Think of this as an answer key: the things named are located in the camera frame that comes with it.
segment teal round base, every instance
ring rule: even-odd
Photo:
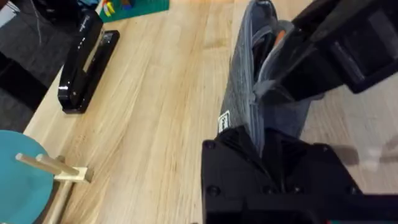
[[[19,152],[30,157],[47,154],[33,139],[0,130],[0,223],[33,223],[51,194],[53,174],[17,161]]]

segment white label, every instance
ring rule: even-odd
[[[229,128],[229,110],[223,113],[219,118],[218,118],[218,132],[222,132],[225,129]]]

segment black mount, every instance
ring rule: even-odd
[[[297,101],[343,84],[360,93],[398,71],[396,0],[317,0],[293,24],[278,72]]]
[[[398,196],[364,195],[330,146],[272,129],[262,157],[242,126],[205,141],[201,182],[207,224],[398,220]]]

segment wooden table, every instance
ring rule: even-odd
[[[216,135],[247,1],[172,0],[167,12],[105,24],[121,38],[83,115],[61,111],[58,75],[25,134],[51,156],[95,171],[90,185],[75,186],[64,223],[201,223],[201,142]],[[310,0],[274,2],[291,19]],[[352,158],[392,153],[396,84],[393,77],[358,96],[332,91],[312,105],[303,138],[344,145]],[[378,168],[346,162],[364,190],[395,192],[393,156]]]

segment wooden stand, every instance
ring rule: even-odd
[[[74,182],[90,183],[93,173],[87,167],[70,167],[51,157],[39,154],[36,158],[18,153],[16,160],[29,166],[44,170],[54,174],[54,180],[64,182],[58,200],[55,202],[54,209],[50,215],[49,223],[55,224],[60,221],[62,210],[67,202],[68,194]]]

